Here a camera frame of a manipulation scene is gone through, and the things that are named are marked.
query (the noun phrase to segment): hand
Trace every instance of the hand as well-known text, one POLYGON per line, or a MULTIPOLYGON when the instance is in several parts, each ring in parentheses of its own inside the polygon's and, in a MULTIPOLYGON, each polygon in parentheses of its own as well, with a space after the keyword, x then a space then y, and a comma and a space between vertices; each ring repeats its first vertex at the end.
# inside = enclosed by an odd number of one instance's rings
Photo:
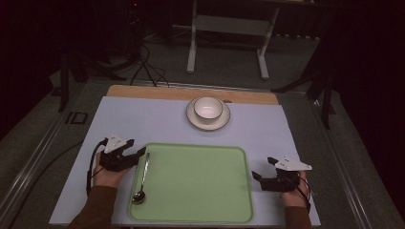
POLYGON ((109 186, 117 188, 121 179, 125 176, 126 173, 131 169, 122 170, 119 172, 112 172, 104 169, 99 164, 101 153, 96 154, 96 167, 93 170, 94 176, 94 185, 96 186, 109 186))
MULTIPOLYGON (((298 172, 300 176, 300 184, 298 187, 303 191, 303 193, 308 197, 309 188, 304 180, 307 178, 307 174, 304 171, 298 172)), ((280 198, 283 200, 285 207, 307 207, 307 200, 298 192, 297 189, 288 193, 281 193, 280 198)))

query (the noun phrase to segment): white tabletop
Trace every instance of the white tabletop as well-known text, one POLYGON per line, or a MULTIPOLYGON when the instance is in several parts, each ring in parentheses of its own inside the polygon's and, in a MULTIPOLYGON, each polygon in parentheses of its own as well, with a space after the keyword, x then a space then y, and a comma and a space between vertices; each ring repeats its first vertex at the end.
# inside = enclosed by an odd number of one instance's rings
MULTIPOLYGON (((249 170, 264 177, 275 176, 275 168, 267 163, 269 156, 276 159, 284 156, 299 159, 286 116, 280 105, 229 103, 227 105, 231 116, 226 126, 214 132, 203 132, 187 120, 185 115, 187 104, 188 101, 183 100, 103 97, 53 210, 50 224, 69 224, 84 206, 87 199, 86 173, 91 154, 98 142, 108 137, 111 132, 115 132, 124 139, 135 140, 134 146, 126 150, 125 154, 133 154, 149 142, 238 146, 245 150, 249 170)), ((120 226, 207 225, 132 220, 127 211, 135 172, 134 167, 118 187, 115 212, 112 217, 113 224, 120 226)), ((250 183, 254 215, 252 220, 238 225, 221 225, 241 227, 285 225, 284 207, 279 194, 262 191, 260 183, 253 177, 250 177, 250 183)), ((312 200, 310 202, 311 223, 320 225, 316 207, 312 200)))

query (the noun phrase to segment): spoon handle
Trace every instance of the spoon handle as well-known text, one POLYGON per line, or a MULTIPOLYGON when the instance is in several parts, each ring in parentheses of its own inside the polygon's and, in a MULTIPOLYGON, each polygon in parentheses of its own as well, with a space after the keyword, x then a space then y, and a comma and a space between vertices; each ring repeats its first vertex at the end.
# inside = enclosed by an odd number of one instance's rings
POLYGON ((145 177, 146 177, 146 173, 148 172, 148 165, 149 165, 149 157, 150 157, 150 153, 146 154, 146 161, 145 161, 145 168, 143 170, 143 178, 142 178, 142 183, 140 185, 140 190, 143 190, 143 183, 145 182, 145 177))

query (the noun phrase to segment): brown sleeve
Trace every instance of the brown sleeve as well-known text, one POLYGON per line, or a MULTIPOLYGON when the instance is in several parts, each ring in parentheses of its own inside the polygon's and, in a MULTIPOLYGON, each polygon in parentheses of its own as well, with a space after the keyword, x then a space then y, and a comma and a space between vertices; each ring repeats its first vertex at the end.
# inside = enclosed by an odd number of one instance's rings
POLYGON ((69 224, 69 229, 110 228, 117 189, 94 186, 81 212, 69 224))
POLYGON ((286 207, 286 229, 309 229, 311 228, 307 208, 286 207))

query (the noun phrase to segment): sleeve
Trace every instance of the sleeve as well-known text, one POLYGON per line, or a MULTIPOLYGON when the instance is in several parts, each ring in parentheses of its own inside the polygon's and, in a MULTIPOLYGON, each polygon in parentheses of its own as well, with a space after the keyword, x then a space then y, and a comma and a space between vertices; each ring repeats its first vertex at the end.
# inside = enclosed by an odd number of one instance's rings
POLYGON ((81 212, 69 224, 69 229, 108 229, 114 213, 117 189, 94 186, 81 212))
POLYGON ((310 229, 310 219, 305 207, 286 207, 286 229, 310 229))

